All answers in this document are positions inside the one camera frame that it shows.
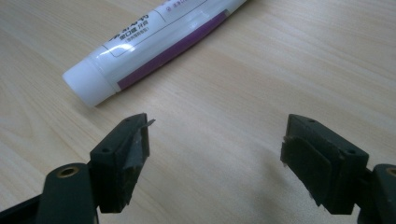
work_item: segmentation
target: tube cap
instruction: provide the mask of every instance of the tube cap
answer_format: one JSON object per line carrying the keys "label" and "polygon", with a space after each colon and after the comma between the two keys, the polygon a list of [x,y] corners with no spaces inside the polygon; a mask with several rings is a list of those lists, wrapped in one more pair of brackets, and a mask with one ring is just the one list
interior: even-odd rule
{"label": "tube cap", "polygon": [[98,105],[116,93],[88,58],[66,71],[63,77],[67,85],[88,106]]}

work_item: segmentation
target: white tube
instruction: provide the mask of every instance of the white tube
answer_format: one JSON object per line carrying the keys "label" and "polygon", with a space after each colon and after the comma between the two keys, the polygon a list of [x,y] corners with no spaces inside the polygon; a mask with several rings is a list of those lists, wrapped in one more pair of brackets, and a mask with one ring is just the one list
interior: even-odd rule
{"label": "white tube", "polygon": [[246,0],[167,0],[64,73],[89,106],[122,91],[188,49]]}

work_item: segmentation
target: wooden table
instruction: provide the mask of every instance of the wooden table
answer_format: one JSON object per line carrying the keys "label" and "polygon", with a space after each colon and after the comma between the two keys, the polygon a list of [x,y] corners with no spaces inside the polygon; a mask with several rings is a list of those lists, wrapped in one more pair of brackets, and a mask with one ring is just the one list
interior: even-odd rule
{"label": "wooden table", "polygon": [[151,155],[101,223],[356,223],[317,208],[280,162],[288,114],[396,163],[396,2],[251,0],[131,88],[88,108],[62,74],[163,0],[0,0],[0,210],[87,162],[145,112]]}

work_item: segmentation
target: wood grain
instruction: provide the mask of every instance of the wood grain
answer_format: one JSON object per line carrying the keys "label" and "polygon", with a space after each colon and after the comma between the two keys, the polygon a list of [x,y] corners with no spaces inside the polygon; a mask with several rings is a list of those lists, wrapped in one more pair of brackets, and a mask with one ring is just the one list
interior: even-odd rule
{"label": "wood grain", "polygon": [[279,161],[288,114],[396,163],[396,2],[250,0],[172,62],[86,107],[62,73],[161,0],[0,0],[0,210],[146,112],[151,156],[102,223],[356,223]]}

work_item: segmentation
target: black plastic part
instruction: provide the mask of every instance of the black plastic part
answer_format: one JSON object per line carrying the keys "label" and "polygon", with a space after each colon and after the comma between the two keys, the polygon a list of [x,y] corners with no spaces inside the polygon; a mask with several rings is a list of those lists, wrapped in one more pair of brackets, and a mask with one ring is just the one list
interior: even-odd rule
{"label": "black plastic part", "polygon": [[372,190],[382,223],[396,223],[396,166],[379,164],[373,170]]}
{"label": "black plastic part", "polygon": [[358,180],[356,187],[356,204],[361,208],[358,216],[359,224],[381,224],[381,216],[373,195],[373,174],[366,169],[365,175]]}
{"label": "black plastic part", "polygon": [[313,119],[290,115],[281,160],[302,180],[317,205],[352,213],[358,179],[369,155]]}
{"label": "black plastic part", "polygon": [[132,198],[140,171],[149,156],[146,114],[123,120],[91,152],[94,195],[102,213],[120,213]]}
{"label": "black plastic part", "polygon": [[47,175],[36,223],[98,223],[86,164],[71,163]]}
{"label": "black plastic part", "polygon": [[40,195],[19,203],[0,213],[0,223],[30,224],[35,223]]}

